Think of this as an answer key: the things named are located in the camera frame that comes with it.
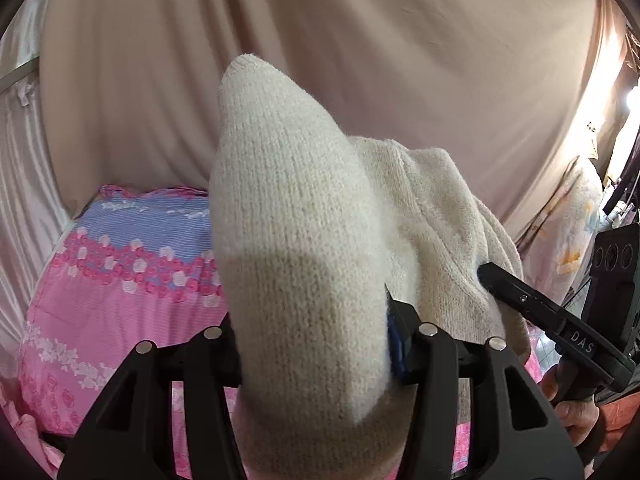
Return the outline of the person's right hand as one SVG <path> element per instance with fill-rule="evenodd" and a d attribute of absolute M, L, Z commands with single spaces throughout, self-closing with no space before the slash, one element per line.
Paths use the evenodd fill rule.
<path fill-rule="evenodd" d="M 558 367 L 550 367 L 538 386 L 542 393 L 551 401 L 559 391 Z M 582 444 L 589 436 L 591 430 L 597 425 L 600 416 L 600 408 L 593 399 L 588 401 L 563 401 L 555 407 L 556 416 L 566 429 L 570 440 L 574 445 Z"/>

